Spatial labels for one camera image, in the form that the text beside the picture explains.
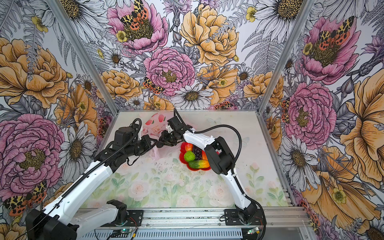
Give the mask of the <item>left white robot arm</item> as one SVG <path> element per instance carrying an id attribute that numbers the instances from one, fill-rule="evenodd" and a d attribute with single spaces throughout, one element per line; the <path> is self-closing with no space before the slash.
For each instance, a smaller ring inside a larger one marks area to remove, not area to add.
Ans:
<path id="1" fill-rule="evenodd" d="M 95 189 L 116 170 L 129 161 L 139 158 L 163 142 L 149 135 L 140 136 L 139 126 L 122 127 L 104 150 L 100 151 L 82 174 L 56 200 L 43 210 L 33 210 L 26 217 L 29 240 L 76 240 L 105 224 L 123 226 L 128 221 L 127 205 L 110 200 L 97 210 L 75 218 L 76 212 Z"/>

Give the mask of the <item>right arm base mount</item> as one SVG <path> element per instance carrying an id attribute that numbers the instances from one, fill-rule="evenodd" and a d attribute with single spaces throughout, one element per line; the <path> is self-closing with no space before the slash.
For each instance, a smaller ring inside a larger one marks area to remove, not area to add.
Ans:
<path id="1" fill-rule="evenodd" d="M 265 226 L 267 221 L 261 210 L 255 213 L 240 211 L 238 209 L 224 209 L 224 216 L 221 218 L 226 226 Z"/>

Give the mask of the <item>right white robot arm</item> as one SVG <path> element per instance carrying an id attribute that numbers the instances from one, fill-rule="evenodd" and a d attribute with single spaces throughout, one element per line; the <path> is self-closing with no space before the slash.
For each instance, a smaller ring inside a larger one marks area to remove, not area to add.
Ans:
<path id="1" fill-rule="evenodd" d="M 237 153 L 234 155 L 222 137 L 209 137 L 205 133 L 218 128 L 234 131 L 239 140 Z M 238 130 L 229 125 L 216 125 L 203 131 L 189 128 L 182 119 L 174 116 L 168 120 L 166 130 L 161 133 L 157 146 L 175 146 L 178 142 L 192 144 L 202 149 L 208 158 L 211 169 L 224 178 L 235 202 L 238 216 L 244 225 L 251 223 L 252 218 L 260 209 L 259 205 L 245 192 L 235 168 L 242 150 L 242 138 Z"/>

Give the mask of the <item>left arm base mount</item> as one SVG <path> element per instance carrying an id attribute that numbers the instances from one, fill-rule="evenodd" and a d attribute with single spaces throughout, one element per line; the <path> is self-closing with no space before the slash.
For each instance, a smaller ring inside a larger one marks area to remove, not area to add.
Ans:
<path id="1" fill-rule="evenodd" d="M 140 227 L 143 215 L 143 210 L 119 210 L 116 219 L 102 227 Z"/>

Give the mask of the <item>pink plastic bag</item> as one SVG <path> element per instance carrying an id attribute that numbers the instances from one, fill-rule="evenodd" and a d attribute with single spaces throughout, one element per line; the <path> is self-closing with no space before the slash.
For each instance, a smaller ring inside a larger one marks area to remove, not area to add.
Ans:
<path id="1" fill-rule="evenodd" d="M 145 121 L 142 126 L 141 135 L 148 135 L 152 139 L 159 139 L 161 132 L 166 130 L 168 125 L 167 120 L 173 117 L 173 113 L 170 111 L 160 111 L 154 113 L 149 119 Z M 165 158 L 171 152 L 170 148 L 164 146 L 162 148 L 154 147 L 149 151 L 150 157 L 155 161 Z"/>

